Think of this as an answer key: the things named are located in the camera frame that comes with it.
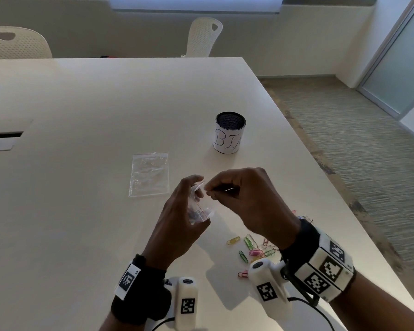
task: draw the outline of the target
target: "chair handle hole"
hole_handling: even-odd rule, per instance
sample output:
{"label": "chair handle hole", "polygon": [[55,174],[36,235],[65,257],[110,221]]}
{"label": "chair handle hole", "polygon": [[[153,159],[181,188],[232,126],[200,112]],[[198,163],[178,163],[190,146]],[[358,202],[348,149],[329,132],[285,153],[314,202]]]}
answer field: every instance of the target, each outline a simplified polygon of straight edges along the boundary
{"label": "chair handle hole", "polygon": [[15,33],[0,33],[1,40],[12,40],[15,38]]}

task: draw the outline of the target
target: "cable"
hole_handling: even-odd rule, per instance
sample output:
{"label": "cable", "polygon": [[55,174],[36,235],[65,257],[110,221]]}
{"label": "cable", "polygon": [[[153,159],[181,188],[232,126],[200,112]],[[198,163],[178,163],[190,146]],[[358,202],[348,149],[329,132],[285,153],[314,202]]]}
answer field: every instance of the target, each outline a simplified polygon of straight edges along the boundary
{"label": "cable", "polygon": [[326,317],[325,315],[324,315],[324,313],[322,312],[322,311],[320,311],[318,308],[316,308],[316,307],[314,307],[314,306],[312,306],[311,304],[309,304],[306,300],[302,300],[301,298],[298,298],[298,297],[289,297],[288,298],[288,300],[289,301],[301,301],[301,302],[304,302],[306,305],[309,305],[310,307],[312,307],[314,310],[316,310],[317,312],[319,312],[326,320],[327,320],[327,322],[328,322],[328,324],[330,324],[330,328],[331,328],[331,330],[332,331],[335,331],[334,330],[334,328],[333,328],[333,324],[331,324],[331,322],[330,322],[330,320],[328,319],[328,317]]}
{"label": "cable", "polygon": [[158,324],[157,326],[155,326],[152,331],[155,331],[157,328],[159,328],[162,324],[167,323],[167,322],[172,322],[175,320],[175,317],[170,317],[164,321],[162,321],[160,324]]}

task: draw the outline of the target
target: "white chair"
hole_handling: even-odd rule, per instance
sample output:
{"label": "white chair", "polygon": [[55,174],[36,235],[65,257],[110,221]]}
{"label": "white chair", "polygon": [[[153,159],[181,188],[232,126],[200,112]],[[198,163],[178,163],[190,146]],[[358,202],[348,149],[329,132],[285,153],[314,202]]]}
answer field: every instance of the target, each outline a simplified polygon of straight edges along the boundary
{"label": "white chair", "polygon": [[47,41],[38,32],[0,26],[0,59],[52,58]]}
{"label": "white chair", "polygon": [[222,23],[211,17],[199,17],[188,32],[187,53],[181,57],[208,57],[222,31]]}

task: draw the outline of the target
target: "gray carpet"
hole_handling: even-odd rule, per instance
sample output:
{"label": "gray carpet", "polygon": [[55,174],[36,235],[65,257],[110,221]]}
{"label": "gray carpet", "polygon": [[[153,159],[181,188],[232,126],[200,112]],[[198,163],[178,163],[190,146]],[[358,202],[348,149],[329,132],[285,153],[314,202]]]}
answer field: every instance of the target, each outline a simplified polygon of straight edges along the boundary
{"label": "gray carpet", "polygon": [[270,81],[414,271],[414,137],[335,77]]}

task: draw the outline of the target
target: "person's left hand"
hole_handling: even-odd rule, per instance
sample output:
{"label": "person's left hand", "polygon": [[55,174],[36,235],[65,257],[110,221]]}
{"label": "person's left hand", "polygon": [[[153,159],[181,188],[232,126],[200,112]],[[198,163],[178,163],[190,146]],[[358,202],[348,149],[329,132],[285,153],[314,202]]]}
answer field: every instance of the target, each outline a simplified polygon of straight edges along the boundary
{"label": "person's left hand", "polygon": [[[190,189],[203,179],[199,175],[183,178],[164,204],[155,229],[142,253],[146,258],[146,266],[167,270],[174,260],[188,251],[210,225],[210,219],[193,225],[188,220]],[[201,190],[197,196],[203,197]]]}

